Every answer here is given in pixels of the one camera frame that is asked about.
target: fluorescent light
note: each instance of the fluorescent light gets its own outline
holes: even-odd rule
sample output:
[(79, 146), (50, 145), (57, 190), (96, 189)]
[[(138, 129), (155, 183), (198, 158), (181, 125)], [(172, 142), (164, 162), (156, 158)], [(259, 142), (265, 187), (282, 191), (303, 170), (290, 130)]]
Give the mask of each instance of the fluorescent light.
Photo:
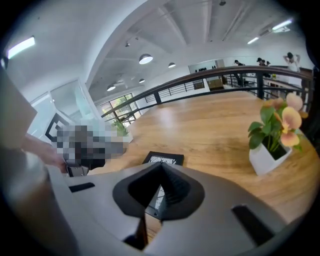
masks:
[(175, 66), (176, 66), (175, 63), (173, 63), (173, 62), (170, 62), (170, 63), (169, 63), (169, 68), (173, 68), (173, 67), (175, 67)]
[(255, 37), (254, 39), (252, 39), (251, 41), (248, 42), (248, 45), (252, 44), (253, 42), (257, 41), (259, 39), (259, 37)]
[(16, 54), (20, 53), (24, 49), (29, 48), (30, 46), (33, 46), (35, 44), (35, 38), (32, 36), (29, 39), (17, 44), (16, 46), (12, 47), (8, 51), (8, 59), (11, 59)]
[(108, 92), (112, 91), (114, 88), (116, 88), (114, 85), (110, 85), (107, 89)]
[(292, 20), (291, 20), (291, 19), (288, 19), (288, 20), (286, 20), (286, 21), (284, 21), (284, 22), (282, 22), (282, 23), (274, 26), (274, 27), (272, 28), (272, 30), (280, 29), (280, 28), (282, 28), (282, 27), (284, 27), (284, 26), (286, 26), (286, 25), (289, 25), (289, 24), (291, 24), (291, 23), (292, 23)]
[(139, 64), (147, 64), (152, 61), (154, 58), (150, 54), (142, 54), (139, 58)]

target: white wall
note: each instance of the white wall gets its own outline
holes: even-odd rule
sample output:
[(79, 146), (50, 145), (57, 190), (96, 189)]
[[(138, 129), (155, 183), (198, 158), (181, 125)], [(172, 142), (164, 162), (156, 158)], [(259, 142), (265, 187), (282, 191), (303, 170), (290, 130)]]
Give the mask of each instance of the white wall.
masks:
[(158, 75), (151, 80), (145, 80), (144, 86), (145, 86), (146, 90), (149, 90), (153, 87), (162, 85), (166, 82), (169, 82), (171, 80), (174, 80), (174, 79), (186, 76), (186, 75), (190, 75), (189, 67), (187, 65), (180, 66), (180, 67), (175, 66), (175, 67), (168, 69), (167, 72), (165, 72), (161, 75)]
[(269, 61), (271, 66), (286, 66), (287, 63), (283, 56), (291, 52), (293, 55), (299, 54), (301, 56), (300, 65), (302, 68), (312, 69), (314, 64), (308, 56), (305, 39), (293, 37), (292, 33), (294, 32), (290, 31), (279, 35), (269, 34), (262, 38), (258, 49), (259, 57)]
[(217, 67), (215, 60), (205, 61), (201, 63), (197, 63), (195, 65), (189, 65), (190, 73), (193, 74), (197, 70), (199, 72), (199, 69), (206, 68), (207, 70), (212, 70), (212, 67)]
[[(164, 56), (162, 59), (157, 59), (154, 68), (152, 70), (148, 70), (148, 73), (144, 76), (146, 81), (145, 84), (148, 85), (148, 88), (152, 88), (153, 86), (149, 86), (149, 81), (155, 81), (157, 77), (165, 78), (167, 76), (166, 74), (170, 76), (169, 74), (171, 71), (169, 71), (168, 68), (168, 63), (170, 62), (174, 62), (176, 64), (172, 70), (184, 70), (184, 72), (181, 72), (180, 76), (173, 75), (175, 79), (190, 74), (188, 66), (201, 62), (227, 59), (227, 61), (230, 60), (229, 64), (224, 63), (224, 65), (227, 67), (232, 66), (235, 60), (240, 61), (242, 57), (251, 57), (252, 60), (257, 60), (256, 58), (258, 55), (259, 52), (257, 45), (247, 45), (233, 42), (208, 42), (206, 44), (188, 45), (187, 47), (182, 47), (180, 50), (177, 50), (168, 56)], [(162, 83), (165, 83), (170, 81), (170, 79), (162, 79), (162, 81)]]
[(236, 66), (235, 60), (239, 61), (242, 64), (245, 64), (246, 66), (257, 66), (258, 57), (258, 54), (256, 56), (234, 56), (224, 58), (223, 61), (225, 67)]

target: green leaf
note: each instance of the green leaf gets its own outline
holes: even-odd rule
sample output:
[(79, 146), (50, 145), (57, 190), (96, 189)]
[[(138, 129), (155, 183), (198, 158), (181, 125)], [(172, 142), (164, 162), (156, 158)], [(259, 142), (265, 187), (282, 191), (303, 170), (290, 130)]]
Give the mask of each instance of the green leaf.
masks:
[(279, 109), (276, 111), (281, 118), (282, 118), (282, 112), (284, 111), (285, 108), (286, 108), (286, 106), (283, 106), (283, 107), (279, 108)]
[(302, 152), (302, 146), (300, 144), (293, 146), (293, 148)]
[(282, 124), (278, 120), (271, 123), (271, 131), (273, 132), (280, 131), (281, 127), (282, 127)]
[(271, 123), (268, 122), (264, 127), (262, 127), (261, 131), (265, 135), (268, 135), (271, 132)]
[(260, 122), (252, 122), (252, 124), (250, 124), (250, 127), (248, 129), (248, 132), (251, 132), (253, 129), (256, 129), (261, 126), (263, 126), (263, 124)]
[(253, 134), (258, 133), (258, 132), (261, 132), (261, 128), (260, 128), (260, 127), (257, 127), (257, 128), (255, 128), (255, 129), (253, 129), (252, 131), (250, 131), (250, 133), (249, 133), (249, 135), (248, 135), (248, 138), (249, 138), (250, 136), (252, 136)]
[(249, 148), (251, 150), (254, 150), (256, 147), (258, 147), (261, 142), (264, 140), (265, 134), (262, 132), (257, 132), (254, 135), (251, 136), (249, 141)]
[(273, 106), (270, 106), (270, 107), (263, 106), (260, 110), (260, 116), (261, 116), (262, 122), (264, 124), (268, 123), (275, 111), (276, 110)]

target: railing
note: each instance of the railing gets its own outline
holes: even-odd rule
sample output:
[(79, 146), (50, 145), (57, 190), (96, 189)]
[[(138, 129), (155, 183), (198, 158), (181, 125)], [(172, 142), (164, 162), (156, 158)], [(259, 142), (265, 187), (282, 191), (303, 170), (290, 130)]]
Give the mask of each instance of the railing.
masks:
[[(277, 79), (279, 76), (288, 76), (290, 78), (301, 79), (301, 86), (280, 81)], [(225, 87), (229, 86), (229, 88), (206, 91), (197, 94), (188, 94), (183, 96), (183, 93), (187, 93), (188, 91), (196, 90), (200, 87), (204, 88), (203, 79), (212, 77), (220, 77), (222, 79), (223, 85)], [(125, 123), (128, 122), (128, 119), (130, 119), (130, 117), (132, 117), (137, 111), (145, 110), (156, 105), (181, 99), (200, 97), (204, 95), (237, 91), (251, 92), (258, 98), (263, 100), (278, 97), (284, 98), (287, 93), (295, 92), (296, 94), (301, 96), (304, 102), (304, 111), (308, 112), (313, 100), (313, 77), (311, 74), (308, 75), (307, 73), (293, 72), (287, 68), (272, 66), (232, 66), (215, 68), (186, 75), (146, 90), (139, 95), (128, 99), (123, 104), (120, 104), (115, 108), (109, 110), (101, 117), (105, 117), (113, 113), (114, 118), (108, 119), (107, 121), (118, 119), (119, 121)], [(182, 96), (169, 100), (164, 99), (172, 95), (179, 96), (179, 94), (181, 94)], [(145, 99), (145, 102), (148, 105), (146, 105), (145, 107), (137, 108), (122, 115), (116, 114), (116, 110), (120, 110), (123, 107), (141, 99)]]

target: potted plant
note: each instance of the potted plant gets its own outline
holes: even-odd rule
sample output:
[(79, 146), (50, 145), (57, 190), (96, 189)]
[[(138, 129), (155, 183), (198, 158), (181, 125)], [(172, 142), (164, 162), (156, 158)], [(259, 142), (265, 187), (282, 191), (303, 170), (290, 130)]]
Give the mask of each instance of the potted plant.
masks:
[(130, 143), (134, 139), (131, 131), (128, 131), (127, 127), (118, 119), (113, 122), (113, 125), (116, 127), (117, 135), (123, 137), (123, 142)]
[(264, 101), (260, 110), (262, 122), (253, 122), (249, 129), (249, 160), (257, 175), (266, 174), (280, 165), (292, 152), (302, 151), (299, 127), (308, 114), (301, 111), (303, 101), (294, 93), (286, 99)]

